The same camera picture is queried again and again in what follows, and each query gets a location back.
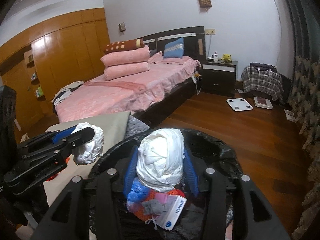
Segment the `headboard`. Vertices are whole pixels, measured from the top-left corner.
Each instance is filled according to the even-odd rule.
[[[207,57],[203,26],[169,30],[141,38],[143,38],[144,43],[149,46],[150,50],[157,49],[164,52],[164,46],[167,43],[175,41],[180,37],[183,37],[184,39],[184,56],[189,56],[192,59],[199,60],[200,62],[206,60]]]

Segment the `wall socket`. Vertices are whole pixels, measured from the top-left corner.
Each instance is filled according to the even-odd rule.
[[[205,29],[204,34],[216,34],[216,30],[215,29]]]

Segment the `curtain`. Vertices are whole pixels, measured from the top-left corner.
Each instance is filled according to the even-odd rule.
[[[292,91],[288,98],[297,124],[306,141],[303,149],[310,154],[313,163],[308,179],[314,182],[302,203],[302,213],[294,240],[308,230],[320,210],[320,12],[312,0],[287,0],[291,11],[295,38],[295,66]]]

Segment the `bed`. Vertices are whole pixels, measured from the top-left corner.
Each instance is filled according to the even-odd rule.
[[[184,37],[182,59],[170,63],[150,62],[150,70],[105,81],[98,76],[73,91],[55,109],[60,122],[107,113],[131,111],[151,127],[169,116],[195,94],[191,75],[205,55],[204,27],[189,27],[142,37],[150,50],[164,51],[164,45]]]

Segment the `blue gripper pad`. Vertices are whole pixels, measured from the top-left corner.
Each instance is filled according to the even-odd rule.
[[[137,167],[137,163],[138,163],[138,147],[134,146],[132,148],[131,151],[132,154],[130,154],[130,156],[132,156],[128,168],[127,168],[127,172],[124,175],[124,184],[123,184],[123,195],[125,197],[128,196],[128,194],[131,191],[131,187],[133,184],[133,180],[136,177],[136,167]]]
[[[76,128],[77,126],[73,126],[73,127],[70,127],[68,129],[65,129],[59,133],[56,134],[55,137],[52,138],[52,143],[55,144],[57,143],[58,141],[62,140],[63,138],[66,138],[67,136],[69,136],[73,131],[74,129]]]
[[[184,159],[183,159],[183,171],[186,174],[186,179],[190,187],[191,193],[197,197],[199,194],[198,187],[198,176],[196,174],[195,169],[193,168],[192,161],[190,158],[189,150],[184,149]]]

